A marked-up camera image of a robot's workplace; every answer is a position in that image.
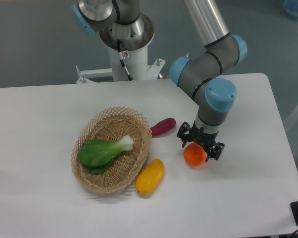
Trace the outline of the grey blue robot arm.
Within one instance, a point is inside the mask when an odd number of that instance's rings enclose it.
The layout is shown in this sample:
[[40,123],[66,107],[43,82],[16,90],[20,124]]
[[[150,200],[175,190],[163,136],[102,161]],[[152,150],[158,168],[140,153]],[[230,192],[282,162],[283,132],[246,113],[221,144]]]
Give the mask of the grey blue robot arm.
[[[221,74],[247,55],[247,45],[231,35],[213,0],[187,0],[185,6],[200,35],[205,52],[197,59],[179,57],[169,77],[198,106],[192,125],[184,122],[177,136],[183,143],[203,147],[207,158],[219,159],[224,144],[216,142],[235,98],[236,87]],[[152,21],[140,12],[137,0],[79,0],[72,6],[78,24],[88,35],[98,33],[107,47],[115,81],[157,79],[148,66],[148,45],[154,36]]]

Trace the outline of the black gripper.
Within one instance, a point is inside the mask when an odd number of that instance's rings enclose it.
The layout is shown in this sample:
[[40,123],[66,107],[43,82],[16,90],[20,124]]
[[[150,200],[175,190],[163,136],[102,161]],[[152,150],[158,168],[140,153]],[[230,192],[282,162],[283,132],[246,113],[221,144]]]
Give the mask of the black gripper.
[[203,122],[194,122],[192,128],[189,123],[183,122],[180,126],[177,137],[182,142],[182,148],[187,142],[195,142],[202,146],[207,153],[205,162],[209,159],[218,160],[225,148],[225,144],[216,142],[217,134],[220,130],[220,125],[211,126]]

